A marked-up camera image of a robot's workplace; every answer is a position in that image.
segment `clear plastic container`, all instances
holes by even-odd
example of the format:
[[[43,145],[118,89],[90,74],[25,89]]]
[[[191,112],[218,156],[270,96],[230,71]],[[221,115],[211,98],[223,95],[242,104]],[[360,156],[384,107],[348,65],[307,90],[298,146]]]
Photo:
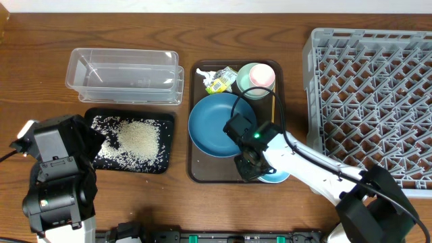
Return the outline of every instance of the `clear plastic container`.
[[[174,51],[75,49],[65,84],[82,102],[179,105],[184,70]]]

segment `wire rack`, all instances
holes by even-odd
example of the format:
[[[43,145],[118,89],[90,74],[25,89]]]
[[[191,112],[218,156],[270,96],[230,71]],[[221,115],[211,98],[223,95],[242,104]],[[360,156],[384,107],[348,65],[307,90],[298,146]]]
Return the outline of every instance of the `wire rack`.
[[[432,198],[432,32],[315,29],[303,57],[308,145]]]

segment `black tray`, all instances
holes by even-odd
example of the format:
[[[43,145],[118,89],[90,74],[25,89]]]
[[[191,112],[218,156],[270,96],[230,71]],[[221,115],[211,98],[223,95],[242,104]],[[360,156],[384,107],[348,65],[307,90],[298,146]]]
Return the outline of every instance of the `black tray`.
[[[153,119],[156,124],[159,124],[161,129],[159,129],[159,151],[160,160],[158,164],[154,164],[152,166],[146,167],[137,167],[137,168],[121,168],[117,161],[113,161],[110,159],[98,159],[96,158],[93,161],[93,167],[95,169],[109,169],[116,171],[130,171],[130,172],[142,172],[142,173],[163,173],[167,170],[169,165],[169,154],[171,152],[171,144],[173,140],[173,131],[174,131],[174,117],[170,114],[163,113],[150,113],[150,112],[141,112],[141,111],[122,111],[116,109],[104,109],[104,108],[91,108],[89,109],[84,118],[89,126],[92,125],[93,119],[100,115],[101,118],[106,117],[120,117],[118,121],[110,121],[107,122],[107,125],[113,125],[122,121],[131,122],[133,119],[137,120],[146,120]],[[111,146],[118,146],[117,136],[112,133],[108,133],[108,136],[111,139]]]
[[[202,71],[217,71],[222,70],[226,66],[230,66],[238,71],[241,67],[248,63],[257,62],[270,65],[276,74],[275,91],[281,99],[282,104],[285,104],[284,99],[284,77],[281,66],[271,60],[204,60],[195,63],[190,70],[190,107],[189,114],[194,106],[204,97],[209,95],[203,84],[204,77],[196,73],[199,68]],[[234,94],[240,94],[237,84],[232,85]],[[268,94],[262,99],[252,101],[244,98],[245,101],[254,109],[256,121],[258,125],[265,121],[273,120],[279,123],[279,107],[275,107],[273,97]],[[217,158],[205,154],[200,151],[188,136],[188,163],[187,172],[189,177],[198,183],[244,183],[237,172],[234,157]],[[259,180],[254,180],[249,183],[262,183]]]

